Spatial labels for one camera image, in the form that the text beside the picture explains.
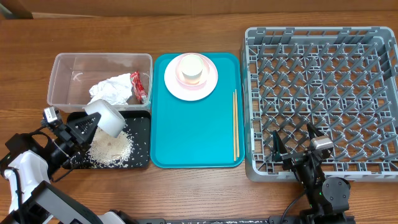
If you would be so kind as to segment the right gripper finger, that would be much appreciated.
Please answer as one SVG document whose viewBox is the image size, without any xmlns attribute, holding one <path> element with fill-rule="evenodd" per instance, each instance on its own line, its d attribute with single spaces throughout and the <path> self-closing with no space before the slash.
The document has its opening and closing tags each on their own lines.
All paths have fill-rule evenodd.
<svg viewBox="0 0 398 224">
<path fill-rule="evenodd" d="M 319 131 L 312 123 L 307 123 L 307 130 L 310 140 L 319 137 L 323 138 L 325 136 L 325 134 Z"/>
<path fill-rule="evenodd" d="M 274 159 L 282 159 L 282 155 L 287 153 L 285 144 L 282 142 L 277 131 L 273 131 L 272 137 L 273 137 L 272 153 L 273 153 Z"/>
</svg>

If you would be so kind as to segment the grey bowl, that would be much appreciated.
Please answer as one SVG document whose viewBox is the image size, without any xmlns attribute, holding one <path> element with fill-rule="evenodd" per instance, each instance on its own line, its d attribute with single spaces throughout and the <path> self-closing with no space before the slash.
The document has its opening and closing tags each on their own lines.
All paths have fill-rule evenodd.
<svg viewBox="0 0 398 224">
<path fill-rule="evenodd" d="M 99 113 L 101 117 L 98 127 L 114 138 L 119 136 L 126 125 L 121 113 L 105 100 L 98 99 L 86 105 L 83 109 L 87 115 Z"/>
</svg>

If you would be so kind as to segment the white napkin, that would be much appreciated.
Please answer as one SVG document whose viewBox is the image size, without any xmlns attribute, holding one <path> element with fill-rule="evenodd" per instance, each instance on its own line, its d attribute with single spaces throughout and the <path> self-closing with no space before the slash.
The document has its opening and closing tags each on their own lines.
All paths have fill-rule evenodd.
<svg viewBox="0 0 398 224">
<path fill-rule="evenodd" d="M 127 105 L 127 101 L 132 96 L 130 76 L 130 73 L 125 73 L 92 86 L 89 90 L 91 96 L 89 104 L 101 99 L 111 105 Z"/>
</svg>

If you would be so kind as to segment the red sauce packet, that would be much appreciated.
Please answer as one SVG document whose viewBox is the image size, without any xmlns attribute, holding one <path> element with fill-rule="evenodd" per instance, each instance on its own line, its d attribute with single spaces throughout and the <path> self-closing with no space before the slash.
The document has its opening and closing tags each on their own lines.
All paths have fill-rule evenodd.
<svg viewBox="0 0 398 224">
<path fill-rule="evenodd" d="M 130 81 L 132 83 L 132 90 L 137 98 L 137 100 L 141 104 L 147 103 L 147 93 L 144 89 L 144 86 L 141 82 L 140 74 L 138 71 L 130 74 Z"/>
</svg>

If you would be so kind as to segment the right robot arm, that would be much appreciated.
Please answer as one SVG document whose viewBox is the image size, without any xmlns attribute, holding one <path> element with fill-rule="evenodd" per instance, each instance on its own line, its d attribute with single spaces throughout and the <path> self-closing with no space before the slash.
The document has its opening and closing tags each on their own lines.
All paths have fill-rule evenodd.
<svg viewBox="0 0 398 224">
<path fill-rule="evenodd" d="M 302 152 L 288 152 L 277 131 L 272 133 L 273 158 L 282 163 L 283 170 L 291 170 L 302 184 L 310 208 L 300 211 L 297 216 L 287 213 L 299 198 L 294 199 L 283 214 L 269 218 L 270 223 L 314 223 L 314 224 L 350 224 L 355 223 L 353 216 L 346 216 L 349 210 L 351 185 L 341 177 L 326 177 L 322 162 L 329 158 L 334 148 L 332 140 L 319 131 L 313 124 L 307 124 L 310 145 Z"/>
</svg>

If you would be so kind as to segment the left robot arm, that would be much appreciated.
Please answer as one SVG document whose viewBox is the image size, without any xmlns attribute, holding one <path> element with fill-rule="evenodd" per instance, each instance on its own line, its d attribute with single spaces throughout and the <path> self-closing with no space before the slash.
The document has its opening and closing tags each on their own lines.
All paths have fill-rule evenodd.
<svg viewBox="0 0 398 224">
<path fill-rule="evenodd" d="M 78 152 L 89 149 L 97 128 L 120 133 L 125 122 L 119 112 L 113 114 L 120 125 L 103 112 L 89 112 L 86 116 L 63 123 L 55 108 L 46 108 L 41 128 L 47 128 L 56 136 L 48 138 L 42 147 L 31 133 L 15 134 L 6 147 L 9 153 L 1 159 L 1 175 L 10 183 L 12 202 L 3 223 L 47 223 L 56 218 L 60 223 L 136 223 L 126 213 L 110 210 L 96 215 L 54 187 L 53 174 L 70 161 Z"/>
</svg>

